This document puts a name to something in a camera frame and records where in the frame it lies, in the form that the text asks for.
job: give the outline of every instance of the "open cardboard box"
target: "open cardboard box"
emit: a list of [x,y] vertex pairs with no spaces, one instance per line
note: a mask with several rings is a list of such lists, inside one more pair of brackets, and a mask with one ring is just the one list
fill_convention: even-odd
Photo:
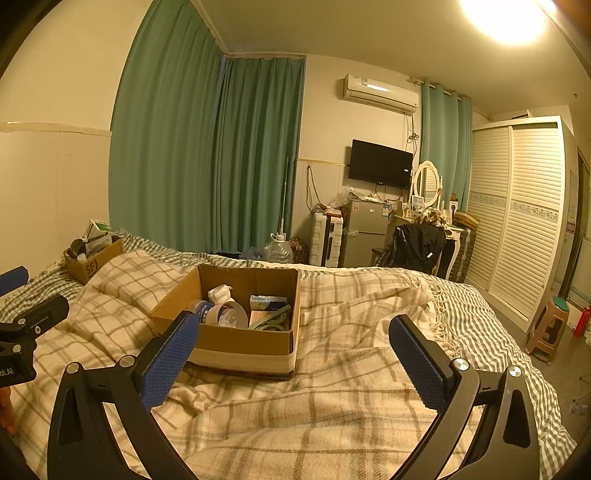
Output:
[[66,270],[70,276],[74,280],[86,285],[103,265],[122,253],[123,240],[121,238],[113,237],[112,244],[98,252],[96,255],[93,255],[85,262],[79,262],[77,259],[72,258],[68,255],[68,250],[64,250],[64,261],[66,262]]
[[251,295],[287,297],[292,307],[290,330],[271,332],[202,323],[189,361],[233,372],[291,376],[296,365],[300,326],[299,272],[294,269],[198,265],[152,310],[152,322],[158,332],[163,333],[193,300],[207,300],[207,292],[222,284],[232,287],[232,298],[248,315]]

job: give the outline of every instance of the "blue gripper pad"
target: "blue gripper pad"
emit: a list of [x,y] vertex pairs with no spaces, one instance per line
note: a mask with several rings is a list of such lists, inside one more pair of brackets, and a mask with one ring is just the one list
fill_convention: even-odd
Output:
[[29,272],[25,267],[17,267],[0,275],[0,297],[22,287],[29,280]]
[[172,332],[166,330],[160,346],[142,376],[141,400],[147,410],[162,405],[174,381],[195,348],[199,337],[199,321],[194,313],[181,312],[184,319]]
[[[388,334],[394,353],[413,382],[424,405],[442,413],[449,401],[449,382],[453,381],[451,369],[449,370],[450,378],[448,378],[441,371],[441,365],[437,363],[437,360],[445,362],[447,359],[449,364],[449,358],[445,352],[436,343],[427,340],[406,315],[394,317],[390,321]],[[438,358],[434,359],[432,355],[434,348],[439,349],[445,359],[438,355],[438,352],[435,352]]]

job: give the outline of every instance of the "wardrobe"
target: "wardrobe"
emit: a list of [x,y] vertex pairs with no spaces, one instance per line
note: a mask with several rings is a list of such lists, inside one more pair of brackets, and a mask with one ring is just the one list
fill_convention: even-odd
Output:
[[559,116],[473,130],[466,211],[480,223],[466,281],[524,331],[550,295],[573,168],[576,144]]

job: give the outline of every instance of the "plastic stool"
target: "plastic stool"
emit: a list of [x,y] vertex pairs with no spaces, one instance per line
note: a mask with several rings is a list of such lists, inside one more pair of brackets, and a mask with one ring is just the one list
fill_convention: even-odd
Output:
[[550,364],[556,354],[568,319],[568,304],[560,297],[552,297],[528,332],[525,353],[531,355],[534,348],[538,348],[548,354],[545,361]]

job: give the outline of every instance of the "white sliding wardrobe door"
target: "white sliding wardrobe door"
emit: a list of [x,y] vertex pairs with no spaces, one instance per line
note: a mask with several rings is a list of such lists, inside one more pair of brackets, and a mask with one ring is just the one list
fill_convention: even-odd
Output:
[[490,287],[528,319],[538,306],[554,258],[563,191],[560,133],[557,126],[546,127],[513,127],[507,224]]
[[480,224],[468,278],[487,288],[505,216],[509,182],[509,128],[475,131],[467,212]]

